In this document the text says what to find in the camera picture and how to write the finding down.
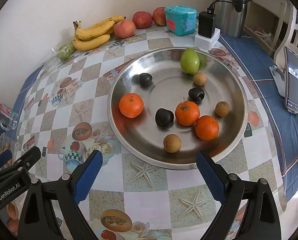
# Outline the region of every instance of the banana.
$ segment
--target banana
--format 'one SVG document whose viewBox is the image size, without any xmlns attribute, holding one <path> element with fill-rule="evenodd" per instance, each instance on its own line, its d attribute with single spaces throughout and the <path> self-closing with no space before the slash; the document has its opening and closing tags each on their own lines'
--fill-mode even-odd
<svg viewBox="0 0 298 240">
<path fill-rule="evenodd" d="M 103 24 L 105 24 L 106 22 L 109 22 L 109 21 L 114 21 L 114 23 L 118 23 L 118 22 L 120 22 L 120 21 L 122 21 L 124 19 L 126 19 L 126 17 L 120 16 L 120 15 L 116 15 L 116 16 L 113 16 L 113 17 L 104 19 L 101 22 L 98 22 L 98 23 L 94 24 L 93 26 L 85 29 L 85 31 L 90 31 L 90 30 L 92 30 L 94 28 L 97 28 L 97 27 L 99 27 L 99 26 L 101 26 L 101 25 L 103 25 Z"/>
<path fill-rule="evenodd" d="M 110 39 L 110 35 L 104 34 L 91 41 L 82 41 L 74 36 L 72 44 L 77 50 L 87 51 L 99 47 Z"/>
<path fill-rule="evenodd" d="M 113 34 L 115 26 L 116 26 L 116 24 L 114 26 L 112 26 L 111 29 L 106 32 L 106 34 L 110 34 L 110 35 Z"/>
<path fill-rule="evenodd" d="M 90 31 L 83 30 L 80 26 L 81 21 L 79 21 L 78 27 L 75 30 L 75 35 L 77 36 L 77 38 L 82 41 L 90 41 L 108 32 L 114 26 L 114 21 L 106 22 L 105 24 Z"/>
</svg>

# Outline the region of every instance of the round metal tray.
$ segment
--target round metal tray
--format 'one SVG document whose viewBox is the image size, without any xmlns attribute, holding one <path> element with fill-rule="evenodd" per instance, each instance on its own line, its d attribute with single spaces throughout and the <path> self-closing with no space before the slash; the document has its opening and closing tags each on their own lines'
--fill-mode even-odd
<svg viewBox="0 0 298 240">
<path fill-rule="evenodd" d="M 206 68 L 198 70 L 207 76 L 207 83 L 202 87 L 205 97 L 198 103 L 200 116 L 211 115 L 217 119 L 218 137 L 203 141 L 196 136 L 194 126 L 182 126 L 176 119 L 167 129 L 156 125 L 155 114 L 159 108 L 174 113 L 184 97 L 188 100 L 189 89 L 197 87 L 193 75 L 184 74 L 180 67 L 185 49 L 158 49 L 132 60 L 112 85 L 107 101 L 108 119 L 121 144 L 139 159 L 172 170 L 195 169 L 199 151 L 207 151 L 215 162 L 222 159 L 238 144 L 247 124 L 248 104 L 239 79 L 215 57 L 196 50 L 205 54 L 208 61 Z M 152 83 L 144 88 L 137 81 L 141 73 L 150 73 L 153 77 Z M 118 107 L 120 98 L 127 93 L 138 94 L 144 102 L 142 113 L 133 119 L 124 117 Z M 226 117 L 215 113 L 219 101 L 230 105 Z M 182 141 L 181 149 L 173 154 L 163 148 L 164 137 L 172 133 Z"/>
</svg>

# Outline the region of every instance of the wall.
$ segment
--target wall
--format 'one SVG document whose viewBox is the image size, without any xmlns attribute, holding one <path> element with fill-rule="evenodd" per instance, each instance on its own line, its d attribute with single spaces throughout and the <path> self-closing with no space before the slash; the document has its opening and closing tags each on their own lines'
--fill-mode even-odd
<svg viewBox="0 0 298 240">
<path fill-rule="evenodd" d="M 27 76 L 40 66 L 48 51 L 70 41 L 72 22 L 89 27 L 104 18 L 159 6 L 185 5 L 198 13 L 212 0 L 8 0 L 0 11 L 0 102 L 13 106 Z"/>
</svg>

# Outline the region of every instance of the metal bolt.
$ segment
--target metal bolt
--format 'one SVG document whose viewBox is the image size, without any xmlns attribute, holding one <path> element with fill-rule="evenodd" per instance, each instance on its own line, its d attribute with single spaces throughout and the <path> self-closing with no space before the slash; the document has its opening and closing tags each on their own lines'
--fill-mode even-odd
<svg viewBox="0 0 298 240">
<path fill-rule="evenodd" d="M 31 183 L 32 184 L 37 184 L 38 183 L 38 179 L 37 178 L 32 178 L 31 179 Z"/>
<path fill-rule="evenodd" d="M 229 174 L 229 178 L 232 180 L 236 180 L 236 179 L 238 179 L 238 176 L 234 173 L 231 173 L 231 174 Z"/>
<path fill-rule="evenodd" d="M 62 179 L 63 179 L 63 180 L 67 180 L 67 179 L 69 179 L 69 178 L 70 178 L 70 175 L 69 175 L 68 173 L 62 175 Z"/>
<path fill-rule="evenodd" d="M 264 185 L 266 185 L 266 184 L 268 183 L 267 180 L 264 179 L 264 178 L 261 178 L 261 179 L 260 179 L 260 182 L 261 182 L 262 184 L 264 184 Z"/>
</svg>

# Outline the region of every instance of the tray rim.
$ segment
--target tray rim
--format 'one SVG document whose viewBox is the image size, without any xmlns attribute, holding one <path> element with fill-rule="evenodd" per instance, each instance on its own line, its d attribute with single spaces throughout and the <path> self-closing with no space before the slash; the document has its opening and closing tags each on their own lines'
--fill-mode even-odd
<svg viewBox="0 0 298 240">
<path fill-rule="evenodd" d="M 114 81 L 114 83 L 111 85 L 109 94 L 108 94 L 108 98 L 107 98 L 107 115 L 108 115 L 108 120 L 109 120 L 109 124 L 111 126 L 111 129 L 113 130 L 114 135 L 117 137 L 117 139 L 119 140 L 119 142 L 122 144 L 122 146 L 124 146 L 130 153 L 132 153 L 134 156 L 136 156 L 137 158 L 139 158 L 140 160 L 149 163 L 153 166 L 156 167 L 160 167 L 160 168 L 164 168 L 164 169 L 168 169 L 168 170 L 192 170 L 192 169 L 196 169 L 197 165 L 196 163 L 187 163 L 187 164 L 175 164 L 175 163 L 166 163 L 166 162 L 162 162 L 159 160 L 155 160 L 152 159 L 144 154 L 142 154 L 141 152 L 135 150 L 133 147 L 130 146 L 130 144 L 124 139 L 124 137 L 120 134 L 120 132 L 118 131 L 113 117 L 112 117 L 112 108 L 111 108 L 111 101 L 112 101 L 112 94 L 113 94 L 113 90 L 118 82 L 118 80 L 120 79 L 120 77 L 124 74 L 124 72 L 137 60 L 141 59 L 142 57 L 146 57 L 150 54 L 159 52 L 159 51 L 164 51 L 164 50 L 172 50 L 172 49 L 187 49 L 188 47 L 167 47 L 167 48 L 162 48 L 162 49 L 155 49 L 152 51 L 149 51 L 139 57 L 134 58 L 133 60 L 130 60 L 125 67 L 123 68 L 123 70 L 118 74 L 116 80 Z M 223 64 L 220 60 L 218 60 L 215 56 L 206 53 L 202 50 L 198 50 L 198 49 L 194 49 L 197 53 L 202 53 L 205 54 L 206 56 L 209 56 L 211 58 L 213 58 L 214 60 L 216 60 L 217 62 L 219 62 L 220 64 L 222 64 L 232 75 L 232 77 L 234 78 L 234 80 L 237 82 L 238 86 L 240 87 L 240 90 L 242 92 L 242 96 L 243 96 L 243 103 L 244 103 L 244 117 L 243 117 L 243 122 L 241 125 L 241 128 L 237 134 L 237 136 L 234 138 L 234 140 L 232 141 L 232 143 L 225 148 L 221 153 L 219 153 L 218 155 L 212 157 L 212 160 L 214 162 L 217 162 L 221 159 L 223 159 L 225 156 L 227 156 L 239 143 L 239 141 L 241 140 L 246 125 L 247 125 L 247 121 L 248 121 L 248 112 L 249 112 L 249 107 L 248 107 L 248 99 L 246 96 L 246 93 L 244 91 L 243 85 L 241 83 L 241 81 L 239 80 L 239 78 L 235 75 L 235 73 L 228 68 L 225 64 Z"/>
</svg>

